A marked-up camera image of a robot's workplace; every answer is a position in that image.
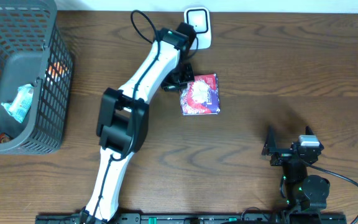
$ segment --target green connector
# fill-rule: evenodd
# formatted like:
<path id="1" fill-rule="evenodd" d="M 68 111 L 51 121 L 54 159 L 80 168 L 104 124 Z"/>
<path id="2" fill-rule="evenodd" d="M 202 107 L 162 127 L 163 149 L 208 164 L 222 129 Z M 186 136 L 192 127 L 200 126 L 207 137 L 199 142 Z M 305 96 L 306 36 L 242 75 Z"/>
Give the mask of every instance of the green connector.
<path id="1" fill-rule="evenodd" d="M 157 224 L 157 218 L 149 218 L 149 224 Z"/>

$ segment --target small robot arm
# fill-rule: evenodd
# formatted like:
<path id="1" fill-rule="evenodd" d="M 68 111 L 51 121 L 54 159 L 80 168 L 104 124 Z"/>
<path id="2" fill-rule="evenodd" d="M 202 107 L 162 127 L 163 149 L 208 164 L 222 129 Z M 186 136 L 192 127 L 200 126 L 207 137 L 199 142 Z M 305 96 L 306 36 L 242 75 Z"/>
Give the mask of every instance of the small robot arm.
<path id="1" fill-rule="evenodd" d="M 194 81 L 191 65 L 183 63 L 196 38 L 193 26 L 182 22 L 176 30 L 163 28 L 158 35 L 135 75 L 118 90 L 108 88 L 103 94 L 96 130 L 101 162 L 80 223 L 107 223 L 116 213 L 125 170 L 147 135 L 149 103 L 158 87 L 179 90 Z M 130 112 L 130 118 L 117 114 L 117 110 Z"/>

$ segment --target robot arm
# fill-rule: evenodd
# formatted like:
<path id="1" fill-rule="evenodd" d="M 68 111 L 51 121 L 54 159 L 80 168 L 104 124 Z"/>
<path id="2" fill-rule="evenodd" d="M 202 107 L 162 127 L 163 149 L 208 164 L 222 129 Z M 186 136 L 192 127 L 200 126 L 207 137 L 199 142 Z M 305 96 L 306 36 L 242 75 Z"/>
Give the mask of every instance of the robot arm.
<path id="1" fill-rule="evenodd" d="M 125 170 L 147 135 L 149 103 L 158 87 L 161 85 L 166 91 L 177 90 L 187 82 L 194 81 L 192 72 L 189 75 L 188 71 L 191 67 L 181 63 L 196 37 L 193 27 L 181 23 L 177 30 L 163 28 L 158 34 L 161 39 L 160 53 L 150 70 L 144 74 L 158 54 L 157 41 L 127 83 L 118 91 L 108 88 L 104 92 L 96 130 L 100 137 L 101 163 L 91 200 L 81 212 L 80 223 L 106 223 L 116 213 Z M 139 86 L 133 99 L 137 83 Z M 131 117 L 117 114 L 116 110 L 126 110 Z"/>

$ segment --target snack package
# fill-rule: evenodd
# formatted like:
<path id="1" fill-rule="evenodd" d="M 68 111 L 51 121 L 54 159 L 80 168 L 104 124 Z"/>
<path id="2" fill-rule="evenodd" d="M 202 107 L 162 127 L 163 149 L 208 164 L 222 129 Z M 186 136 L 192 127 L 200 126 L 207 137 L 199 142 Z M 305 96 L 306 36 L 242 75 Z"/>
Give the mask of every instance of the snack package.
<path id="1" fill-rule="evenodd" d="M 17 96 L 12 103 L 1 103 L 7 113 L 16 121 L 22 123 L 32 103 L 34 87 L 31 84 L 20 86 L 17 89 Z"/>
<path id="2" fill-rule="evenodd" d="M 216 74 L 195 76 L 195 81 L 181 91 L 180 106 L 183 115 L 218 114 L 221 109 Z"/>
<path id="3" fill-rule="evenodd" d="M 12 140 L 12 138 L 9 137 L 7 134 L 5 134 L 5 133 L 0 134 L 0 143 L 6 143 L 11 140 Z"/>

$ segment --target white wall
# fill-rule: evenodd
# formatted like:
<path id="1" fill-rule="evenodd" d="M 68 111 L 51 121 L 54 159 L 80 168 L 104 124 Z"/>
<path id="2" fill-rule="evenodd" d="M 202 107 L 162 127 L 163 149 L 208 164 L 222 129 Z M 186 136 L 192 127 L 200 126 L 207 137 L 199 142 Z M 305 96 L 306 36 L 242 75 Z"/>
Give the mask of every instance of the white wall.
<path id="1" fill-rule="evenodd" d="M 55 0 L 60 10 L 358 13 L 358 0 Z"/>

